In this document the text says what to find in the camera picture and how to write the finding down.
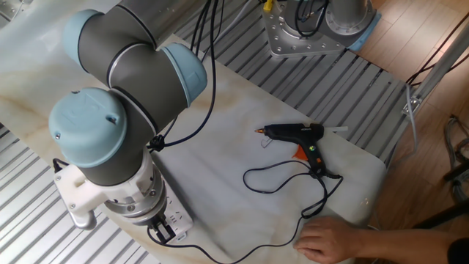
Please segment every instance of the human hand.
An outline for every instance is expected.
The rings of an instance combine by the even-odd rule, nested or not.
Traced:
[[[333,217],[313,219],[303,226],[293,248],[315,262],[335,264],[357,256],[360,233],[360,229]]]

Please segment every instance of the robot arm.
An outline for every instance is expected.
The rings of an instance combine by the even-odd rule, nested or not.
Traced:
[[[93,210],[105,203],[134,224],[166,228],[166,188],[146,145],[200,95],[207,74],[185,46],[156,48],[204,3],[122,1],[106,14],[84,10],[67,23],[66,53],[110,88],[72,92],[49,117],[51,135],[72,164],[54,182],[77,227],[94,228]]]

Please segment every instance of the wooden floor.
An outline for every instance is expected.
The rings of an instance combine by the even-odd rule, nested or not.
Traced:
[[[422,66],[469,12],[469,0],[374,0],[373,3],[383,18],[359,54],[402,80],[407,80]],[[469,124],[469,60],[440,82],[418,112],[418,151],[390,170],[377,202],[376,211],[384,230],[411,228],[454,204],[450,185],[442,180],[450,170],[443,137],[450,114]],[[464,138],[456,128],[452,136],[454,144]],[[409,127],[394,160],[412,151],[413,134]],[[376,226],[376,221],[372,219],[371,224]],[[469,236],[469,216],[450,221],[438,230]]]

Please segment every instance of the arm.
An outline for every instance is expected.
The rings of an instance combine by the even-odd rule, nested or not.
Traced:
[[[448,248],[458,238],[432,230],[361,230],[325,217],[305,224],[294,248],[318,263],[369,257],[402,264],[446,264]]]

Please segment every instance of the metal grating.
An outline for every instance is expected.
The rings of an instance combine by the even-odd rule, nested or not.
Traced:
[[[158,263],[95,210],[97,227],[75,227],[52,182],[53,170],[0,129],[0,263]]]
[[[235,19],[246,0],[226,0],[222,31]],[[251,1],[248,13],[215,47],[215,58],[313,120],[328,127],[347,126],[338,135],[382,161],[409,121],[401,113],[406,104],[405,83],[376,65],[343,51],[336,55],[276,58],[270,52],[262,7]],[[176,32],[191,42],[198,18],[194,14]],[[221,7],[215,17],[219,26]],[[210,28],[209,22],[204,25]],[[202,35],[201,51],[209,46]]]

